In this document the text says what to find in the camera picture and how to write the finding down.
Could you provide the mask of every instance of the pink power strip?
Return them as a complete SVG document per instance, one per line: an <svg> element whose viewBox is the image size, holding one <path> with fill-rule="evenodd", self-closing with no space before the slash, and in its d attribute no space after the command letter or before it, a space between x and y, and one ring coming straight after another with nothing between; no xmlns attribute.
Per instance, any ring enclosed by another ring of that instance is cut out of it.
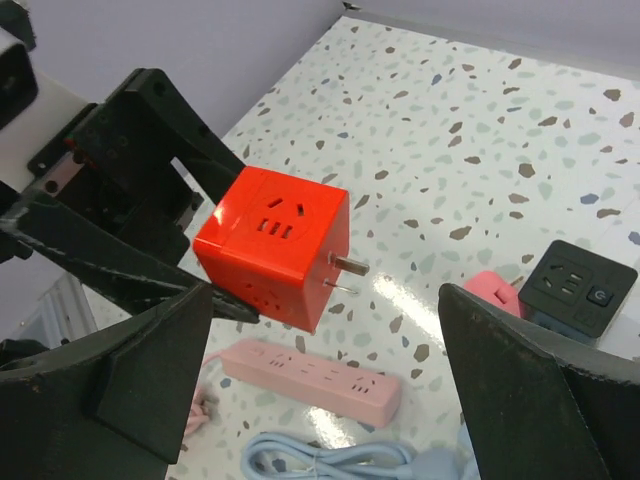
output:
<svg viewBox="0 0 640 480"><path fill-rule="evenodd" d="M241 340L220 358L230 377L374 427L386 426L400 405L396 377L279 345Z"/></svg>

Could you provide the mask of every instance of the metal plug pin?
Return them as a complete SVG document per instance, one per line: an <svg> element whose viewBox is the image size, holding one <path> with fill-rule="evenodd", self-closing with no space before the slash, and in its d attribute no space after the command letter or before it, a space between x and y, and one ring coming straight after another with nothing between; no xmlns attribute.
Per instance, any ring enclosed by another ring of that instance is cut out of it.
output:
<svg viewBox="0 0 640 480"><path fill-rule="evenodd" d="M333 255L331 257L331 263L336 268L343 270L345 272L354 273L356 275L360 275L364 277L367 273L369 273L369 265L366 263L358 262L357 260L352 260L347 257L340 257L338 255Z"/></svg>
<svg viewBox="0 0 640 480"><path fill-rule="evenodd" d="M358 292L357 290L354 290L354 289L349 288L349 287L343 287L342 285L337 285L337 284L332 283L332 282L330 282L329 280L326 280L326 279L324 281L324 284L327 287L337 288L338 290L342 290L343 292L350 293L351 295L359 295L360 294L360 292Z"/></svg>

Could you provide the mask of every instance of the speckled white surface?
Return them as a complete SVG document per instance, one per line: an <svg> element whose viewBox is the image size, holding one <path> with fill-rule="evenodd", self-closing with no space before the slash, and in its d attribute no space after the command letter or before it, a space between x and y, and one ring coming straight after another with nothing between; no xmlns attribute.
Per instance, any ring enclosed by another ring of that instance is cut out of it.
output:
<svg viewBox="0 0 640 480"><path fill-rule="evenodd" d="M392 424L372 430L207 367L213 421L169 477L240 479L266 430L327 446L451 445L460 405L436 313L443 282L526 276L555 238L640 269L640 84L343 18L225 137L248 164L346 188L362 291L332 296L315 336L216 320L208 351L255 336L403 378ZM188 229L211 213L208 202ZM202 272L190 253L183 268ZM97 301L102 325L118 313ZM601 348L640 355L636 288ZM270 468L282 468L276 461Z"/></svg>

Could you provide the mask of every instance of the white wall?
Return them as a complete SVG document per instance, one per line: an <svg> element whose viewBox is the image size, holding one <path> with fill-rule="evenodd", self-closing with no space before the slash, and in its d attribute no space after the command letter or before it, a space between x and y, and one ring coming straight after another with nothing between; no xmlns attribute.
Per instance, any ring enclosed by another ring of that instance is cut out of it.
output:
<svg viewBox="0 0 640 480"><path fill-rule="evenodd" d="M638 0L354 0L365 12L640 68Z"/></svg>
<svg viewBox="0 0 640 480"><path fill-rule="evenodd" d="M159 67L222 136L340 17L339 0L29 0L36 67L89 101Z"/></svg>

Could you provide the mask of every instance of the black power socket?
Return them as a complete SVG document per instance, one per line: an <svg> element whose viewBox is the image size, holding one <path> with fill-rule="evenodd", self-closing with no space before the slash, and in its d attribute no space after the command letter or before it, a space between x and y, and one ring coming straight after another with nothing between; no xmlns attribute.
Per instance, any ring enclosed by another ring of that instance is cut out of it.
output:
<svg viewBox="0 0 640 480"><path fill-rule="evenodd" d="M527 320L595 345L637 278L631 267L556 240L518 298Z"/></svg>

